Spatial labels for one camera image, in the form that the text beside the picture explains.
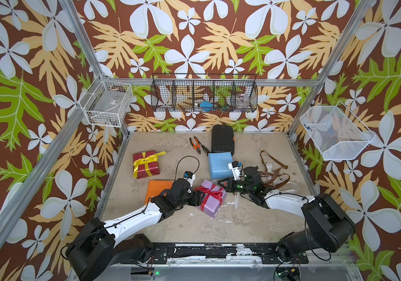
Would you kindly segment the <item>blue object in basket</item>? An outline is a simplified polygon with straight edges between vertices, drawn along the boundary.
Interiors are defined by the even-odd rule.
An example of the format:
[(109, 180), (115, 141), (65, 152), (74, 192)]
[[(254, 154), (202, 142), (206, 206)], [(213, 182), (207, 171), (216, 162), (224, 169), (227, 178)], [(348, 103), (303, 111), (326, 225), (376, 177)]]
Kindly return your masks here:
[(210, 112), (214, 110), (214, 104), (204, 101), (200, 104), (200, 108), (203, 112)]

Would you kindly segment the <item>black hard case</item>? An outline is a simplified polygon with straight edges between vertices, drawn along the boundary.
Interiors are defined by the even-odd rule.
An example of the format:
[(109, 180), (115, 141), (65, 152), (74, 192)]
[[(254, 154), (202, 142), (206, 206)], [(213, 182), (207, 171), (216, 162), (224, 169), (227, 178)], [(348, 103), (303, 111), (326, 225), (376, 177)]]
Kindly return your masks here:
[(228, 125), (214, 125), (212, 127), (212, 153), (230, 152), (234, 155), (235, 140), (234, 131)]

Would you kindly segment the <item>red satin ribbon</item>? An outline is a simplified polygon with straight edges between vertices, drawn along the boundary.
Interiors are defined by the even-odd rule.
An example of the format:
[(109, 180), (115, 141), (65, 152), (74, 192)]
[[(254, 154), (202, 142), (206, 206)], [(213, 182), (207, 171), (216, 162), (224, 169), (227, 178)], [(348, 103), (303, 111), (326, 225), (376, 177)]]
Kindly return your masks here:
[(222, 205), (223, 202), (223, 192), (225, 191), (224, 188), (222, 187), (217, 187), (217, 186), (212, 186), (211, 189), (207, 189), (206, 187), (200, 186), (195, 191), (200, 191), (205, 194), (204, 198), (202, 199), (202, 203), (200, 205), (201, 211), (205, 210), (205, 206), (207, 205), (207, 202), (209, 198), (214, 198), (219, 202), (219, 206)]

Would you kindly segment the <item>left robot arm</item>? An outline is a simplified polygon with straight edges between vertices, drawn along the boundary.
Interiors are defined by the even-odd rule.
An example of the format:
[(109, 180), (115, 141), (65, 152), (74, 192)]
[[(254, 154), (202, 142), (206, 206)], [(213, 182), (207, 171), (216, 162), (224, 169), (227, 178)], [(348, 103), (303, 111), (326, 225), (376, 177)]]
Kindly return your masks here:
[(140, 209), (122, 217), (90, 220), (68, 244), (65, 257), (80, 281), (93, 281), (110, 265), (123, 261), (147, 261), (152, 243), (140, 230), (158, 224), (186, 205), (198, 207), (206, 194), (193, 189), (187, 179), (151, 198)]

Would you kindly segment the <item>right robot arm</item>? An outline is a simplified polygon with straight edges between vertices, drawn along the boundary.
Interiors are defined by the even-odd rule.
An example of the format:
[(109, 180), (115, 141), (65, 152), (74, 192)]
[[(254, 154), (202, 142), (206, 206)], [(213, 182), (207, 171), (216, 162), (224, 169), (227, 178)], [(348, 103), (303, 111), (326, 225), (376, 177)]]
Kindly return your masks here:
[(329, 194), (304, 196), (264, 182), (258, 167), (233, 167), (233, 176), (217, 181), (228, 193), (248, 195), (259, 207), (286, 211), (304, 219), (304, 229), (285, 235), (276, 246), (280, 262), (291, 262), (307, 251), (335, 253), (356, 233), (354, 222)]

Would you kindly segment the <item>orange handled pliers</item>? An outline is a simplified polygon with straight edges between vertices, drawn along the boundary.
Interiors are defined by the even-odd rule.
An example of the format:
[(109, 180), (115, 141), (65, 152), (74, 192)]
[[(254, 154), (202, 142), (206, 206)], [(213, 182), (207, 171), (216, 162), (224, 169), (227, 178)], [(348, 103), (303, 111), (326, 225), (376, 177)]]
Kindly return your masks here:
[(189, 141), (191, 145), (193, 146), (193, 149), (201, 155), (202, 152), (204, 152), (207, 156), (210, 154), (210, 151), (207, 149), (205, 145), (203, 145), (197, 137), (189, 138)]

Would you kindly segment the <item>purple gift box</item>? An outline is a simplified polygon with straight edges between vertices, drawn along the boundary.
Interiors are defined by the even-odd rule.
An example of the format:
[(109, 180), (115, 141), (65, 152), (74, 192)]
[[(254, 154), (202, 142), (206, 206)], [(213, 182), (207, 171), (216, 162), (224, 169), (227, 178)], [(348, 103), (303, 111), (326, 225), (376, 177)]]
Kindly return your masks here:
[[(200, 186), (206, 187), (207, 189), (211, 189), (212, 186), (220, 187), (220, 186), (210, 182), (209, 180), (204, 180)], [(226, 198), (226, 194), (227, 194), (227, 192), (224, 191), (223, 192), (223, 201)], [(214, 198), (210, 197), (207, 202), (207, 205), (205, 206), (205, 210), (203, 211), (203, 213), (205, 213), (206, 215), (208, 215), (212, 218), (216, 218), (220, 207), (221, 206), (219, 206), (219, 202), (217, 200), (215, 200)]]

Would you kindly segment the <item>brown ribbon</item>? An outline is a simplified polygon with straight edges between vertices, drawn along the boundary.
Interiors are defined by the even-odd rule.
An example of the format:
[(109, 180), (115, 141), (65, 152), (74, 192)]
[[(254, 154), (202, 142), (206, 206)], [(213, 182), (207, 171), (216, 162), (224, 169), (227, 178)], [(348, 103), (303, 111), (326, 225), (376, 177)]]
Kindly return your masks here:
[(266, 168), (266, 171), (260, 172), (264, 187), (279, 189), (290, 181), (291, 177), (287, 173), (287, 165), (283, 164), (265, 150), (260, 152), (260, 158)]

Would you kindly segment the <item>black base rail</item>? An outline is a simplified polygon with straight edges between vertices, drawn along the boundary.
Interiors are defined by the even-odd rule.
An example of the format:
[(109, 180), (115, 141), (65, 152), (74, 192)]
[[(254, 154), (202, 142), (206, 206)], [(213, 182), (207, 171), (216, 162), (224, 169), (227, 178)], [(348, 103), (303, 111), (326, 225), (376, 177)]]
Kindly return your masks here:
[(164, 265), (176, 259), (198, 258), (205, 261), (255, 260), (264, 265), (278, 265), (283, 262), (306, 264), (309, 262), (307, 252), (318, 248), (319, 245), (313, 241), (289, 247), (286, 243), (174, 244), (127, 240), (114, 249), (107, 249), (103, 253), (95, 252), (87, 262), (94, 266), (112, 266), (118, 263)]

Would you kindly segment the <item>orange gift box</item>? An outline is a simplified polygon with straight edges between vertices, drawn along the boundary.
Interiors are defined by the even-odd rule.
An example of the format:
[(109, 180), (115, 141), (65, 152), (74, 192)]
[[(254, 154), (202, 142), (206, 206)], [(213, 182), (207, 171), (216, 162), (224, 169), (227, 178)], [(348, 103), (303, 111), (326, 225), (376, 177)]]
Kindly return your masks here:
[(146, 204), (149, 199), (158, 196), (162, 191), (170, 189), (172, 184), (173, 181), (170, 180), (150, 180), (148, 183), (144, 204)]

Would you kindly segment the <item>light blue gift box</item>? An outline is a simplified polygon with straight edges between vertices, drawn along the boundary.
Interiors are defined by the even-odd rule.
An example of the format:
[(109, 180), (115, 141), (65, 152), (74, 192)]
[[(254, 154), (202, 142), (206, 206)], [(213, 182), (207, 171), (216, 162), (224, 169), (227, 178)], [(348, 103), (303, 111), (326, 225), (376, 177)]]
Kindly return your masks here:
[(233, 162), (230, 152), (210, 153), (208, 155), (210, 178), (221, 180), (233, 177), (229, 164)]

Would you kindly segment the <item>white satin ribbon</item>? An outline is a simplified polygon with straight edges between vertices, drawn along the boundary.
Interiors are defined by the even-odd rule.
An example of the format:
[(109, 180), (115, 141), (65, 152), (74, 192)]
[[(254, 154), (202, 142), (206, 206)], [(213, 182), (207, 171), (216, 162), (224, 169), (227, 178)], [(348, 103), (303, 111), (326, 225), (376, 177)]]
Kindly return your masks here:
[(269, 155), (269, 160), (260, 155), (266, 171), (259, 171), (258, 166), (243, 167), (242, 163), (233, 161), (228, 164), (233, 173), (231, 193), (247, 194), (250, 201), (256, 205), (268, 208), (265, 196), (285, 186), (290, 181), (290, 175), (281, 173), (288, 166)]

